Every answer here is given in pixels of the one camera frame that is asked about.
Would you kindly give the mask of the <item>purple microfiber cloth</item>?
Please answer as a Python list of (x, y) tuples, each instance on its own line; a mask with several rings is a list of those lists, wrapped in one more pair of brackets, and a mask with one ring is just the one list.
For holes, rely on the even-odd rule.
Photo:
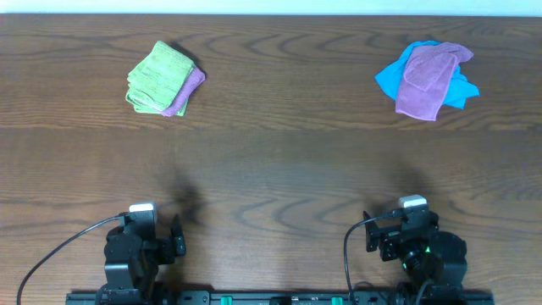
[(435, 121), (443, 105), (463, 108), (479, 90), (457, 74), (473, 53), (466, 47), (443, 42), (419, 46), (406, 62), (398, 88), (395, 111), (414, 119)]

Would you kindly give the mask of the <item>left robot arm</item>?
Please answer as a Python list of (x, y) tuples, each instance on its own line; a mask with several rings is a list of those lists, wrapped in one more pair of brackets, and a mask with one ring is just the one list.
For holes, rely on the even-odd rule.
[(156, 277), (161, 265), (186, 255), (179, 216), (173, 217), (169, 235), (158, 238), (153, 211), (122, 214), (119, 226), (106, 236), (104, 255), (107, 283), (97, 291), (96, 305), (177, 303), (176, 295)]

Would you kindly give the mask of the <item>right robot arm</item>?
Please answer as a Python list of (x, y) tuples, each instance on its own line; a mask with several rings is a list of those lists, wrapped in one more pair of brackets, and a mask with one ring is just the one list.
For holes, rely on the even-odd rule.
[(398, 259), (409, 281), (398, 286), (391, 304), (466, 304), (467, 243), (441, 231), (428, 208), (398, 208), (379, 217), (365, 212), (366, 250), (382, 261)]

